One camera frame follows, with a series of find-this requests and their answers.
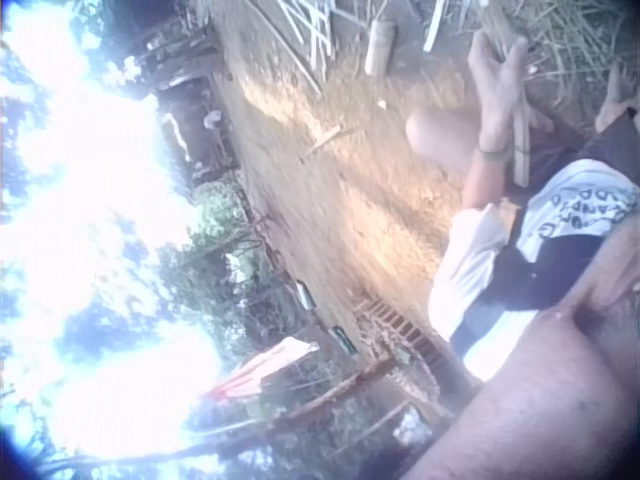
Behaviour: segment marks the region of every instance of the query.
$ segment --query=knee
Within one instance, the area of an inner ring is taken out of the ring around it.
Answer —
[[[420,108],[407,120],[407,140],[411,149],[418,155],[426,156],[429,147],[437,143],[438,132],[442,129],[442,113],[438,108]]]

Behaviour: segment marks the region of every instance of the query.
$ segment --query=wooden structure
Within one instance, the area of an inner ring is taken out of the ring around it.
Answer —
[[[409,375],[403,374],[401,376],[406,378],[400,378],[395,374],[390,378],[410,397],[415,399],[417,389],[422,392],[418,399],[422,403],[430,403],[436,410],[442,411],[442,405],[456,412],[473,395],[474,382],[457,359],[445,353],[420,327],[382,300],[364,299],[356,307],[356,321],[361,341],[374,358],[384,350],[375,347],[378,342],[395,352],[399,348],[400,356],[402,352],[408,354],[410,369],[405,370]]]

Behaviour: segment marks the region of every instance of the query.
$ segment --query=tree trunk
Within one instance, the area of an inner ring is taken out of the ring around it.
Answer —
[[[344,380],[324,395],[300,407],[298,410],[276,418],[271,422],[264,422],[259,429],[248,432],[237,439],[217,443],[206,442],[169,454],[155,453],[143,457],[104,459],[83,455],[45,463],[38,470],[42,476],[48,476],[67,469],[96,468],[104,465],[146,465],[153,462],[168,462],[216,453],[223,459],[233,458],[247,450],[273,442],[280,434],[289,433],[313,422],[319,416],[340,405],[372,382],[384,377],[396,365],[395,358],[390,353],[386,353],[364,370]],[[247,429],[253,430],[252,427],[253,425],[249,425]]]
[[[263,220],[265,220],[267,217],[261,217],[257,220],[254,220],[253,222],[249,223],[247,226],[242,227],[241,229],[237,230],[236,232],[232,233],[231,235],[229,235],[227,238],[225,238],[224,240],[221,240],[219,243],[216,243],[215,245],[209,247],[209,248],[204,248],[202,250],[200,250],[199,252],[196,252],[192,255],[188,255],[187,258],[185,258],[184,260],[182,260],[182,262],[180,262],[180,267],[184,267],[186,265],[189,265],[193,262],[196,262],[198,260],[200,260],[201,258],[206,257],[207,255],[209,255],[210,253],[214,253],[217,252],[218,250],[221,250],[223,248],[226,248],[230,245],[233,245],[234,243],[238,243],[241,240],[244,240],[247,236],[249,236],[254,228],[256,227],[256,225],[258,225],[260,222],[262,222]]]

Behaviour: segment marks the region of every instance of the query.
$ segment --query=dirt ground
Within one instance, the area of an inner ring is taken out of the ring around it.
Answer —
[[[387,13],[406,27],[390,75],[364,75],[365,36],[338,18],[340,47],[322,98],[243,1],[213,7],[229,70],[215,80],[250,201],[259,215],[274,218],[270,244],[291,276],[309,287],[324,322],[354,339],[352,309],[362,290],[421,318],[426,328],[430,281],[459,205],[459,185],[412,154],[404,123],[418,104],[467,102],[458,72],[469,36],[445,38],[446,51],[427,60],[424,27],[404,2],[395,3]],[[262,5],[295,41],[275,2]],[[336,125],[350,133],[305,157]]]

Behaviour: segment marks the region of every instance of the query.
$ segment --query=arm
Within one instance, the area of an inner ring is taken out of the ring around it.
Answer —
[[[500,63],[484,33],[473,37],[468,62],[480,99],[482,126],[462,194],[463,209],[498,205],[504,195],[511,123],[522,95],[526,54],[527,42],[519,39]]]
[[[508,162],[502,159],[489,159],[484,152],[502,152],[508,148],[506,133],[487,131],[480,132],[478,147],[473,152],[471,167],[462,191],[462,208],[482,210],[490,203],[499,205],[504,196],[506,171]]]

